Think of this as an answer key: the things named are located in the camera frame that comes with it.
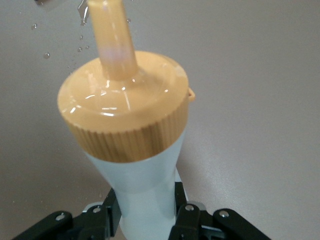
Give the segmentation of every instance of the gray table surface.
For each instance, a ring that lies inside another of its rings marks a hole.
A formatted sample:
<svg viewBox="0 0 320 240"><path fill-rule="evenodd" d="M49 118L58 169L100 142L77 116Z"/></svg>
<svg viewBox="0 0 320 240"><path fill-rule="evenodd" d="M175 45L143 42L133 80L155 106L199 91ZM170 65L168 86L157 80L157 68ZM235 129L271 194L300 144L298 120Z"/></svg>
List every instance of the gray table surface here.
<svg viewBox="0 0 320 240"><path fill-rule="evenodd" d="M189 199L234 209L273 240L319 239L320 1L123 1L135 48L175 59L196 93L177 164ZM81 0L0 2L7 240L51 212L78 215L110 187L56 103L70 72L98 56Z"/></svg>

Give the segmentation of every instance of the nozzle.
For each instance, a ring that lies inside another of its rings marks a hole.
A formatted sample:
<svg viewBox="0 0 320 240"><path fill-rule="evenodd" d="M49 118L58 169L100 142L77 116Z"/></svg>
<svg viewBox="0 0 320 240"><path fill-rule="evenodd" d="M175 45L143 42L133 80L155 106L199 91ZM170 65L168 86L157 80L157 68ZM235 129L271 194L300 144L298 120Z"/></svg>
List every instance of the nozzle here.
<svg viewBox="0 0 320 240"><path fill-rule="evenodd" d="M87 4L105 77L132 77L138 65L122 0L89 0Z"/></svg>

